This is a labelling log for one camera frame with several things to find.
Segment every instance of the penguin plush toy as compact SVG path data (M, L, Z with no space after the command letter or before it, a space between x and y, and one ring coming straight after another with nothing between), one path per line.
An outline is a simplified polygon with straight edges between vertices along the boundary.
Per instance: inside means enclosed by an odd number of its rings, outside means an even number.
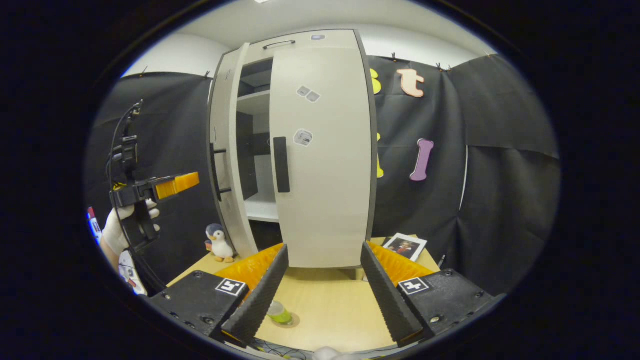
M215 256L215 260L219 262L233 263L234 262L234 250L227 243L225 233L222 231L222 225L211 224L207 226L207 237L205 246L208 251L211 251Z

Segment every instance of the cabinet top handle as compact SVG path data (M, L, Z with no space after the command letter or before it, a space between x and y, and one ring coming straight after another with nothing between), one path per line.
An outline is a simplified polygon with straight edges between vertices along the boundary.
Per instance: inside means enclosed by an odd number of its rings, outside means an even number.
M284 43L286 43L286 42L290 42L290 43L292 43L292 44L295 44L295 43L296 43L296 41L295 41L295 40L287 40L287 41L281 41L281 42L274 42L273 44L269 44L269 45L265 45L265 46L263 46L263 47L262 47L262 49L263 49L263 50L266 50L266 49L267 49L267 47L269 47L269 46L271 46L271 45L284 44Z

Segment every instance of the ceiling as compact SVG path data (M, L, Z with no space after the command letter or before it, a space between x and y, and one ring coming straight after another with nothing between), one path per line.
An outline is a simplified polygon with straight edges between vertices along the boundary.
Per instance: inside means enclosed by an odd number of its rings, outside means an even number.
M407 0L237 0L184 26L179 33L209 38L231 49L296 29L374 24L437 37L478 56L491 50L461 26Z

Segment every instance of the open cabinet door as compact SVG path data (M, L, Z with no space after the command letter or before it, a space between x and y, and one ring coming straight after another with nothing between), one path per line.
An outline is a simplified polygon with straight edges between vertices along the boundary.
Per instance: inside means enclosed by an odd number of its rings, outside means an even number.
M365 74L358 49L274 55L271 161L291 267L360 265L376 161Z
M244 57L249 44L223 56L211 101L210 156L217 208L236 252L247 258L258 252L244 208L238 167L236 111Z

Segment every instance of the white cabinet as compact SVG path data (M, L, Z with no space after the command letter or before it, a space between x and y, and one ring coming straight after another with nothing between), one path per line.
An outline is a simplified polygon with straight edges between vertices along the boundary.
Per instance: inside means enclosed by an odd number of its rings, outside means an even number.
M359 266L371 237L377 132L357 32L309 31L227 53L211 107L214 191L238 253L259 249L250 220L272 222L291 267Z

